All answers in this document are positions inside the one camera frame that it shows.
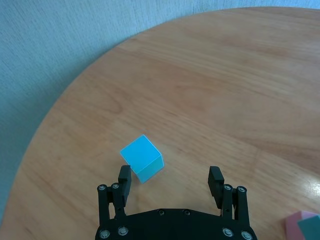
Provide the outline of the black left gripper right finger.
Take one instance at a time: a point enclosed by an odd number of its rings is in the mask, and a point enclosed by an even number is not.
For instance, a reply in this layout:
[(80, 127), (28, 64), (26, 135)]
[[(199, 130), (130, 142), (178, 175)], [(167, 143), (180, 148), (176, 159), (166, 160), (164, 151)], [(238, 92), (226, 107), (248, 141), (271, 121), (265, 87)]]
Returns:
[(208, 173), (208, 186), (220, 216), (227, 220), (249, 222), (249, 209), (247, 189), (244, 186), (233, 188), (225, 184), (225, 179), (219, 167), (210, 166)]

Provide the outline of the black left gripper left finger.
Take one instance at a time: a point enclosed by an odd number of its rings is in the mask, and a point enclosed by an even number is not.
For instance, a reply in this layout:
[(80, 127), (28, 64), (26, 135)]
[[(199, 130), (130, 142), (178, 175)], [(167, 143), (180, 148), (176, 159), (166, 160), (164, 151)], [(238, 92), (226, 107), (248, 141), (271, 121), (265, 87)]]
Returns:
[(126, 216), (125, 207), (130, 193), (131, 182), (131, 166), (123, 165), (118, 175), (118, 182), (113, 183), (111, 186), (101, 184), (97, 187), (100, 220), (110, 220), (110, 203), (114, 206), (115, 219), (121, 219)]

